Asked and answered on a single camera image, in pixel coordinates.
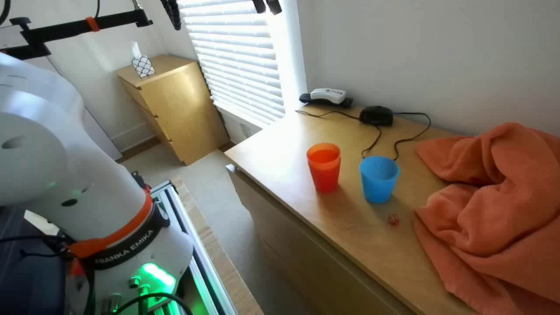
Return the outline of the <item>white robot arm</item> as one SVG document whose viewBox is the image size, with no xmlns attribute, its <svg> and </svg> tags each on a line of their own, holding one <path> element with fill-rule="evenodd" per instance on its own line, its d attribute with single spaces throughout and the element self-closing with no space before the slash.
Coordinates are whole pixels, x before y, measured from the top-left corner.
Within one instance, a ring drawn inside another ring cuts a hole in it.
<svg viewBox="0 0 560 315">
<path fill-rule="evenodd" d="M 8 54 L 0 77 L 1 315 L 192 315 L 188 234 L 90 140 L 76 89 Z"/>
</svg>

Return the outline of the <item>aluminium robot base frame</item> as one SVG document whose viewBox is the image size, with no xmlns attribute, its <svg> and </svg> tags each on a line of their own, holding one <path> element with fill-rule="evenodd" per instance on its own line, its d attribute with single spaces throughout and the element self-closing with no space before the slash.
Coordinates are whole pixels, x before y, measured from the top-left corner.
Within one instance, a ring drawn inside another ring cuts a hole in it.
<svg viewBox="0 0 560 315">
<path fill-rule="evenodd" d="M 137 299 L 122 315 L 234 315 L 235 310 L 202 248 L 171 180 L 146 187 L 164 227 L 134 259 L 129 287 Z"/>
</svg>

